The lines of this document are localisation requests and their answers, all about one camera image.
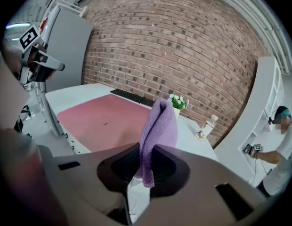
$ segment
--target white shirt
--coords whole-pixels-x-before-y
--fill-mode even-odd
[[[282,158],[277,167],[263,179],[264,188],[270,195],[284,190],[292,175],[292,124],[288,127],[284,139],[276,151],[281,154]]]

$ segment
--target flower pot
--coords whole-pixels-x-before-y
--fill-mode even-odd
[[[174,109],[175,117],[178,118],[180,109],[177,109],[177,108],[173,108],[173,109]]]

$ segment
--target ceiling light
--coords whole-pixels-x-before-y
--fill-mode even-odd
[[[17,27],[28,27],[28,26],[30,26],[30,23],[10,24],[6,26],[6,29],[17,28]]]

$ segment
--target pink mat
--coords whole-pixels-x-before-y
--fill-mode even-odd
[[[115,95],[76,105],[57,115],[60,123],[92,152],[139,142],[150,110]]]

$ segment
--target brick wall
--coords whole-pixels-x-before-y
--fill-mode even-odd
[[[94,24],[83,83],[103,83],[156,100],[190,100],[182,115],[203,123],[219,117],[216,146],[239,118],[266,50],[219,0],[86,0]]]

